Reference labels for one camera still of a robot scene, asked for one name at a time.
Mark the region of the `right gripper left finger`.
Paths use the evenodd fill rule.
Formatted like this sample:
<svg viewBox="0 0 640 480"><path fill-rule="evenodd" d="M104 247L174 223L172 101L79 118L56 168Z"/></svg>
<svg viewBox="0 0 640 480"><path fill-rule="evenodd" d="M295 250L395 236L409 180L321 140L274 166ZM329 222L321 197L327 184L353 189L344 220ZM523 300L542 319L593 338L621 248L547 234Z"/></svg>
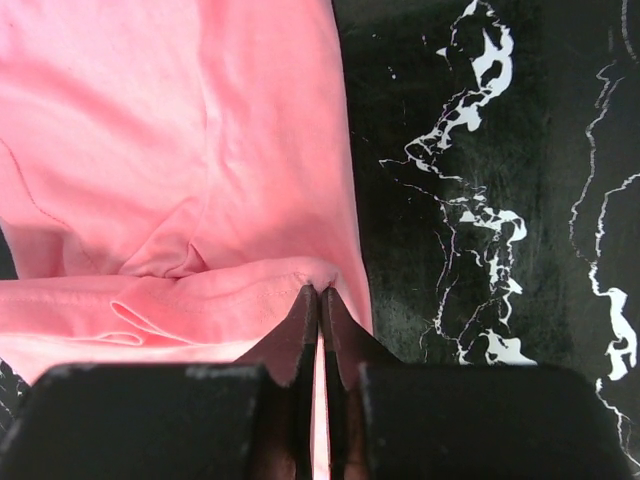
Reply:
<svg viewBox="0 0 640 480"><path fill-rule="evenodd" d="M239 364L264 368L253 429L249 479L311 479L314 372L319 304L303 286L286 317Z"/></svg>

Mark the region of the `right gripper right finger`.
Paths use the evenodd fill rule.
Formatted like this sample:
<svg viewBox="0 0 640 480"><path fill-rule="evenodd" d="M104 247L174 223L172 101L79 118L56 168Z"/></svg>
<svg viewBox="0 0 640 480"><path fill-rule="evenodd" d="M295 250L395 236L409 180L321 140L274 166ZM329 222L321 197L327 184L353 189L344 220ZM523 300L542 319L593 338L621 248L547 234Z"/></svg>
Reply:
<svg viewBox="0 0 640 480"><path fill-rule="evenodd" d="M333 287L321 296L320 329L324 340L330 477L367 479L360 370L371 365L397 366L402 361L353 319Z"/></svg>

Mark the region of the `pink t shirt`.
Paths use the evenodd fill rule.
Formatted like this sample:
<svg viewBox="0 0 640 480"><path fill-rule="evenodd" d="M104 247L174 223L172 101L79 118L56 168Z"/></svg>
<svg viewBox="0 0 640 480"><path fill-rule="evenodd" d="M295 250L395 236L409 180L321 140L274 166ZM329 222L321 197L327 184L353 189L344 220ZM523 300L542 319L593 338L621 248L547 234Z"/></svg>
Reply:
<svg viewBox="0 0 640 480"><path fill-rule="evenodd" d="M1 5L5 479L249 479L265 370L318 294L372 331L329 1Z"/></svg>

